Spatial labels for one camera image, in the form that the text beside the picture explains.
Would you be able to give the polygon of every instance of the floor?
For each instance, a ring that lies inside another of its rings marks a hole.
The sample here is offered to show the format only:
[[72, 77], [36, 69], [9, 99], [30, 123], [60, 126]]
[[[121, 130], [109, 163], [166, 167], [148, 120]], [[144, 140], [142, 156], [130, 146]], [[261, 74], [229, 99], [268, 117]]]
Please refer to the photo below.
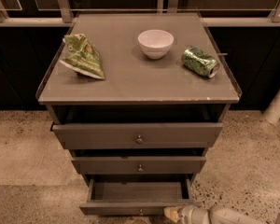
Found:
[[[172, 223], [166, 217], [84, 217], [87, 187], [49, 131], [46, 111], [0, 111], [0, 223]], [[192, 186], [204, 208], [219, 203], [273, 224], [280, 212], [280, 120], [229, 111]]]

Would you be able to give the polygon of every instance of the gray countertop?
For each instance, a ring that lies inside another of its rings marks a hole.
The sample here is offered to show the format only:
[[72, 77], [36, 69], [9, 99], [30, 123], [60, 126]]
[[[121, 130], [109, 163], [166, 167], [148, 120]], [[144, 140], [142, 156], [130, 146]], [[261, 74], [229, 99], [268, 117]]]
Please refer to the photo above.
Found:
[[[169, 53], [150, 60], [137, 43], [148, 29], [173, 34]], [[38, 101], [43, 105], [91, 104], [231, 104], [239, 95], [221, 65], [213, 78], [199, 77], [181, 64], [181, 55], [192, 45], [217, 53], [199, 17], [184, 14], [81, 14], [72, 34], [85, 34], [98, 48], [105, 80], [77, 75], [56, 62]], [[68, 55], [63, 49], [60, 58]]]

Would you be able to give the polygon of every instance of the white pole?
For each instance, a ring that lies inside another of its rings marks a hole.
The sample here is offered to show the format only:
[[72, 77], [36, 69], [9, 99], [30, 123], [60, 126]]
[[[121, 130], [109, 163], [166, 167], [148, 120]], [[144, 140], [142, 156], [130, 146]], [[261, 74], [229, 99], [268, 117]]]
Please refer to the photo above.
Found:
[[280, 119], [280, 90], [263, 113], [263, 117], [270, 123], [276, 123]]

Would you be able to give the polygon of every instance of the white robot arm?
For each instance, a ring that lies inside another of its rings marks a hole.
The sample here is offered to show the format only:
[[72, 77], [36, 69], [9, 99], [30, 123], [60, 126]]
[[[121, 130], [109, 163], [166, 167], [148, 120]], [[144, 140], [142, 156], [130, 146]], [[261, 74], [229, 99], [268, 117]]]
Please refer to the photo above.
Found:
[[[220, 205], [214, 205], [210, 210], [194, 205], [167, 207], [164, 212], [168, 218], [180, 224], [264, 224]], [[280, 214], [275, 224], [280, 224]]]

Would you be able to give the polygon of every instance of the dark wall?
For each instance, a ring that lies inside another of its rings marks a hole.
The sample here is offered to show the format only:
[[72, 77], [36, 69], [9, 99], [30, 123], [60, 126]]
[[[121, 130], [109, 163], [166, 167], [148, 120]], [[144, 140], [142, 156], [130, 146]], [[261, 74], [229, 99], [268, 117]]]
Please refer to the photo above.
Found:
[[68, 28], [0, 28], [0, 109], [42, 108], [36, 90]]
[[210, 28], [243, 96], [233, 109], [265, 109], [280, 89], [280, 28]]

